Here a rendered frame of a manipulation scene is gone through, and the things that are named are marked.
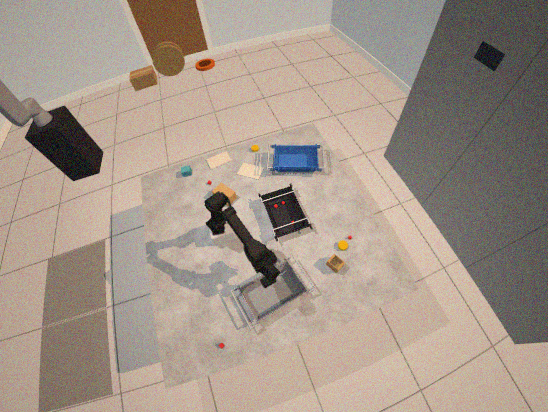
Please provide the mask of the small teal block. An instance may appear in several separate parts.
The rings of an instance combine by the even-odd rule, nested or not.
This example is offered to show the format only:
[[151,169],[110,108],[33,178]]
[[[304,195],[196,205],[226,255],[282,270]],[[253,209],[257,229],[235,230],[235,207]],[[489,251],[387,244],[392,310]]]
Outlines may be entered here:
[[192,169],[189,165],[181,167],[181,174],[183,177],[192,176]]

